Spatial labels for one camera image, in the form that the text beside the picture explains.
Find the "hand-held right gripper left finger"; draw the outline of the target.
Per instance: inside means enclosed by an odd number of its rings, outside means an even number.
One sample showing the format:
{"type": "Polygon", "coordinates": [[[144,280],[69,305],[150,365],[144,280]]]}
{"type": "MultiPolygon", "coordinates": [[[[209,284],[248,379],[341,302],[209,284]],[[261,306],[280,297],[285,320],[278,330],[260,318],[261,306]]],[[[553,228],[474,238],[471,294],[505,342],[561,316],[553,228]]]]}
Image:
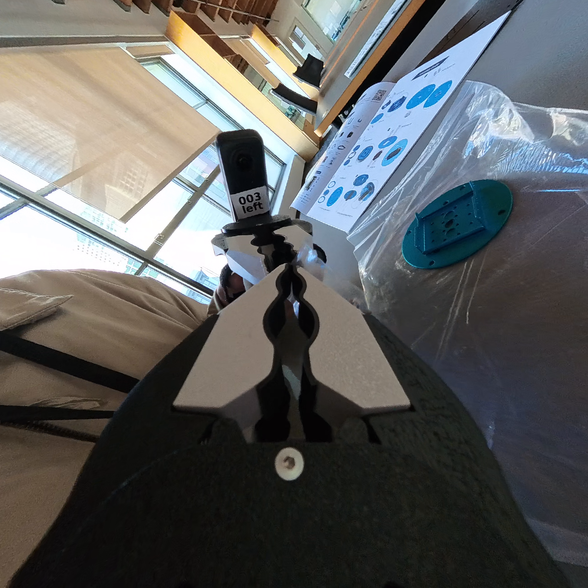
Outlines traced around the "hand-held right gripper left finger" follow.
{"type": "Polygon", "coordinates": [[[286,323],[291,269],[279,266],[214,316],[176,410],[234,420],[258,442],[288,438],[290,393],[276,342],[286,323]]]}

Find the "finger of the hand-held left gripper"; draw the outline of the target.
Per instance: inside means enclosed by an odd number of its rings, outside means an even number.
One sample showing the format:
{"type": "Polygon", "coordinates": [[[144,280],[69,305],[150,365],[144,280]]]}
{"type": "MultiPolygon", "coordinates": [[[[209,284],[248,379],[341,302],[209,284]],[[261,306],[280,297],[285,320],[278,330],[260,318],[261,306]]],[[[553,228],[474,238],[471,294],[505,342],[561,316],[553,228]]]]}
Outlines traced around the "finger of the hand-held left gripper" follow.
{"type": "Polygon", "coordinates": [[[215,255],[225,255],[233,273],[256,285],[268,275],[268,269],[265,255],[258,251],[258,246],[252,244],[253,240],[252,234],[227,236],[220,233],[213,237],[212,247],[215,255]]]}
{"type": "Polygon", "coordinates": [[[312,235],[304,229],[280,229],[279,236],[283,237],[284,245],[292,254],[293,259],[306,257],[313,251],[312,235]]]}

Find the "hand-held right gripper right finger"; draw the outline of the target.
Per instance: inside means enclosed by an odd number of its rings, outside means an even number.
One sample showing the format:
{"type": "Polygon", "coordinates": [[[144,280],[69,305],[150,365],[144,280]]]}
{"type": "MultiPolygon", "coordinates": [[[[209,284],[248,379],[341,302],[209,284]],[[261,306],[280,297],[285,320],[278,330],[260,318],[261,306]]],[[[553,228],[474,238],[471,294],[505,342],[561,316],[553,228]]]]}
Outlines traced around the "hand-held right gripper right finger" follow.
{"type": "Polygon", "coordinates": [[[290,275],[307,339],[298,400],[305,440],[330,442],[348,419],[409,410],[368,317],[307,270],[290,275]]]}

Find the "small labelled clear zip bag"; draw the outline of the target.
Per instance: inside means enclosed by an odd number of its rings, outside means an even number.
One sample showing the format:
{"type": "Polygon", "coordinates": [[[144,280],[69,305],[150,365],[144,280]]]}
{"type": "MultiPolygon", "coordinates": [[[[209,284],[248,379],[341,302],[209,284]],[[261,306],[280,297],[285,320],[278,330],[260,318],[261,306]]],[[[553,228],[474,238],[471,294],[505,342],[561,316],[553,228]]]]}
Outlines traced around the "small labelled clear zip bag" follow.
{"type": "MultiPolygon", "coordinates": [[[[326,254],[324,250],[313,245],[313,249],[305,249],[298,253],[296,265],[306,269],[320,281],[326,275],[326,254]]],[[[290,293],[285,301],[285,325],[278,337],[278,347],[282,354],[282,371],[290,394],[299,400],[302,387],[303,349],[307,341],[306,335],[298,323],[299,303],[290,293]]]]}

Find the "blue perforated round metal plate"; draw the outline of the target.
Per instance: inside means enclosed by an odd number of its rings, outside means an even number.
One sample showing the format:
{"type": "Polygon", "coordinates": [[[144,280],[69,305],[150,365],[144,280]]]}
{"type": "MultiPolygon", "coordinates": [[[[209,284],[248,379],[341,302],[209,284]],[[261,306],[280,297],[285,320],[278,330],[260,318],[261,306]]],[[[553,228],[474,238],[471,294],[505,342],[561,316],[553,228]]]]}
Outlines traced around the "blue perforated round metal plate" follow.
{"type": "Polygon", "coordinates": [[[454,265],[457,262],[471,257],[484,248],[500,232],[510,217],[513,207],[513,195],[510,189],[504,183],[496,180],[485,179],[474,180],[471,182],[475,184],[481,196],[481,208],[484,215],[486,230],[473,235],[470,238],[461,240],[458,243],[449,245],[433,254],[422,254],[414,246],[413,230],[416,227],[415,217],[409,225],[401,245],[403,259],[410,266],[419,269],[433,270],[454,265]]]}

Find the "grey office desk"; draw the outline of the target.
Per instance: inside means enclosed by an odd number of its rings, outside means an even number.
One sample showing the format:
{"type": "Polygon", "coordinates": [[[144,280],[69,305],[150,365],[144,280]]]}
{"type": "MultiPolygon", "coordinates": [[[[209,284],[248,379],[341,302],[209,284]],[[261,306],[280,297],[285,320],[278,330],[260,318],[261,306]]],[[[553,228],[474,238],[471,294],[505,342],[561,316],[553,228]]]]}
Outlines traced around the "grey office desk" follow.
{"type": "Polygon", "coordinates": [[[315,115],[315,133],[325,135],[336,117],[371,84],[382,81],[421,33],[444,1],[403,1],[398,14],[381,33],[375,46],[346,74],[393,1],[371,1],[353,17],[325,62],[315,115]]]}

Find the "person's left hand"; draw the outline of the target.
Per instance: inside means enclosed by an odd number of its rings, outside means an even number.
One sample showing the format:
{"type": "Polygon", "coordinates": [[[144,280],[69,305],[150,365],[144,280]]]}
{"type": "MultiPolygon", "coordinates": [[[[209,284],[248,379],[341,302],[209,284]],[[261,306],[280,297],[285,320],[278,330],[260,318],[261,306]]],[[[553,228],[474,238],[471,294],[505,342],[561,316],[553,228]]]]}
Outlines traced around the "person's left hand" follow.
{"type": "Polygon", "coordinates": [[[213,312],[220,312],[234,300],[239,298],[247,289],[244,279],[235,273],[227,264],[221,270],[219,284],[211,300],[210,308],[213,312]]]}

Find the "black office chair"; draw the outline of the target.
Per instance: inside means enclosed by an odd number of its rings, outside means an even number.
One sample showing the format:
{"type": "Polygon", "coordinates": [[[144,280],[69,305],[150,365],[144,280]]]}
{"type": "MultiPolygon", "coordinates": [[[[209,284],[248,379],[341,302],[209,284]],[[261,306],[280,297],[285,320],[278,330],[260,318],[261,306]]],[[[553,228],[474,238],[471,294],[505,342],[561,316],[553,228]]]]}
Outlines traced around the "black office chair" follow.
{"type": "Polygon", "coordinates": [[[305,57],[304,63],[298,66],[294,71],[293,76],[300,82],[316,89],[320,89],[324,66],[325,64],[321,59],[308,53],[305,57]]]}
{"type": "Polygon", "coordinates": [[[318,110],[318,102],[309,98],[306,95],[300,94],[284,84],[278,84],[275,88],[270,90],[272,95],[279,98],[288,105],[297,108],[299,111],[316,116],[318,110]]]}

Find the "assembly guide booklet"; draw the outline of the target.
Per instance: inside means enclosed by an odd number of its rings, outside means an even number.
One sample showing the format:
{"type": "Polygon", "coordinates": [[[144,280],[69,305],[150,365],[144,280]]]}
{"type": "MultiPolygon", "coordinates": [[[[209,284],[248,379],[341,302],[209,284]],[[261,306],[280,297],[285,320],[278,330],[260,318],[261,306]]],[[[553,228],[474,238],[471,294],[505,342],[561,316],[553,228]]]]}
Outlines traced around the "assembly guide booklet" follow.
{"type": "Polygon", "coordinates": [[[292,208],[349,233],[445,105],[513,9],[475,15],[443,51],[401,77],[382,82],[358,101],[344,138],[333,141],[308,175],[292,208]]]}

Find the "beige roller blind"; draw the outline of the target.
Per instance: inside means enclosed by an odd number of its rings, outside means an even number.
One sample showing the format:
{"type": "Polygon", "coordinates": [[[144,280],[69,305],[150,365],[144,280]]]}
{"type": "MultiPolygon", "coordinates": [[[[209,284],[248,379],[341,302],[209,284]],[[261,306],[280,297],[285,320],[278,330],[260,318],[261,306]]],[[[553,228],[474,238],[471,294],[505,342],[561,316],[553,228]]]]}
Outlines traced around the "beige roller blind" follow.
{"type": "Polygon", "coordinates": [[[121,48],[1,52],[1,156],[122,222],[220,132],[121,48]]]}

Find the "large glass window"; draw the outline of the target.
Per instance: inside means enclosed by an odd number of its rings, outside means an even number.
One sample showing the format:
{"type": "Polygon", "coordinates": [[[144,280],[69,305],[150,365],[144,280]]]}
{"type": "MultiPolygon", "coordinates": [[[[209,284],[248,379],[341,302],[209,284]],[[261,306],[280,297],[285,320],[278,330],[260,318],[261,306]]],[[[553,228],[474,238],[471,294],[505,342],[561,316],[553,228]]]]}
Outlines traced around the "large glass window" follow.
{"type": "MultiPolygon", "coordinates": [[[[295,152],[180,55],[135,60],[220,131],[254,128],[261,134],[273,199],[295,152]]],[[[210,145],[122,222],[1,156],[1,276],[36,269],[113,270],[154,277],[204,302],[224,264],[210,239],[231,221],[218,165],[210,145]]]]}

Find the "printed paper sheet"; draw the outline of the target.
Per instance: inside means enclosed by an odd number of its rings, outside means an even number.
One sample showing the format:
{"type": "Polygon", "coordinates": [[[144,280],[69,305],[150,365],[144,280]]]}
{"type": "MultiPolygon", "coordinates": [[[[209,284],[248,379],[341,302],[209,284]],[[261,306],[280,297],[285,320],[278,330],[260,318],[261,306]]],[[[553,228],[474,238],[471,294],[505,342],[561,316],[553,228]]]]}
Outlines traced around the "printed paper sheet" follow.
{"type": "Polygon", "coordinates": [[[345,77],[351,79],[355,76],[356,71],[363,64],[365,59],[369,56],[372,49],[378,44],[381,37],[386,33],[389,26],[393,24],[395,18],[404,10],[408,1],[395,1],[381,18],[377,27],[374,29],[370,37],[365,41],[364,45],[357,53],[355,59],[351,62],[349,68],[345,72],[345,77]]]}

